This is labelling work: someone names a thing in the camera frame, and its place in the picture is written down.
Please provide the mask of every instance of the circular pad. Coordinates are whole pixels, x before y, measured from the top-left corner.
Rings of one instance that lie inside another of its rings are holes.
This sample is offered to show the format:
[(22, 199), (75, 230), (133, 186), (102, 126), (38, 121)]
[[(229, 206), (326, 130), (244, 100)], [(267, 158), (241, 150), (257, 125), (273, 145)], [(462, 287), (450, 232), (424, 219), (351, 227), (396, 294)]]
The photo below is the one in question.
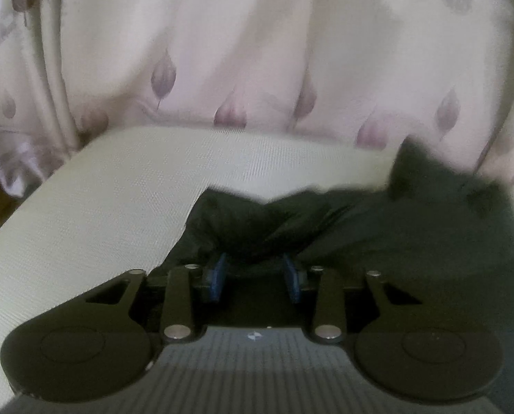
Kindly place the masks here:
[(502, 350), (492, 333), (424, 305), (382, 313), (358, 335), (355, 357), (387, 390), (433, 402), (479, 393), (502, 366)]
[(84, 303), (19, 326), (0, 353), (13, 390), (54, 402), (112, 394), (139, 378), (151, 357), (147, 333), (124, 312)]

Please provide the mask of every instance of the dark green cloth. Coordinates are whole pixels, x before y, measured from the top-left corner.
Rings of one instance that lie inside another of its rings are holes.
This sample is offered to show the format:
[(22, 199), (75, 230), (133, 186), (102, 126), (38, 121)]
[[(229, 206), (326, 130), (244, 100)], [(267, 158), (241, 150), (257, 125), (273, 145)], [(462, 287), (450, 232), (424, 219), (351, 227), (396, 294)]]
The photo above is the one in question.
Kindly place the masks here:
[(496, 183), (446, 168), (410, 141), (381, 191), (305, 190), (265, 204), (206, 190), (151, 275), (206, 263), (217, 252), (255, 267), (288, 253), (302, 266), (332, 266), (357, 279), (376, 269), (422, 301), (514, 333), (511, 197)]

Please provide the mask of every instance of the small logo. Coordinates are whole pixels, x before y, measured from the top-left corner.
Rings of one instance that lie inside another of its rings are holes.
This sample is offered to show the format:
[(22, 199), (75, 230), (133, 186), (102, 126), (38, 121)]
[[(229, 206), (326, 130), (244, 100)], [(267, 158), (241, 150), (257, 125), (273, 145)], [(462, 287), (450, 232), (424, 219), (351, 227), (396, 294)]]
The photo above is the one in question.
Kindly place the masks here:
[(258, 341), (262, 338), (262, 334), (260, 334), (259, 332), (252, 332), (248, 334), (248, 338), (252, 341)]

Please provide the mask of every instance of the gray ribbed surface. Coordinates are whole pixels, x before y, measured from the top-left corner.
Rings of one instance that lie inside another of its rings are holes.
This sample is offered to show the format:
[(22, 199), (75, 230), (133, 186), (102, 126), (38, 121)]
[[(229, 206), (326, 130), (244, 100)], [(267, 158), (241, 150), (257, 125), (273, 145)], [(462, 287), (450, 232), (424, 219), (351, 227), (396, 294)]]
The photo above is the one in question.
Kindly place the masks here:
[(443, 407), (401, 401), (366, 382), (342, 350), (314, 344), (299, 329), (256, 333), (209, 328), (194, 343), (165, 348), (118, 394), (75, 405), (21, 396), (1, 414), (500, 413), (485, 398)]

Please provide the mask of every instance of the curtain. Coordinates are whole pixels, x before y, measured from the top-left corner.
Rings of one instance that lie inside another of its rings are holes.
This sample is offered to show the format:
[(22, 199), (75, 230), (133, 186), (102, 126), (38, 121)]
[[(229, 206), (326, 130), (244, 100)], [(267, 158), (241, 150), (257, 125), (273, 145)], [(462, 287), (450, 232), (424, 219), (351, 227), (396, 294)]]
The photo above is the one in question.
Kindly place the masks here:
[(145, 124), (413, 136), (514, 184), (514, 0), (0, 0), (9, 194)]

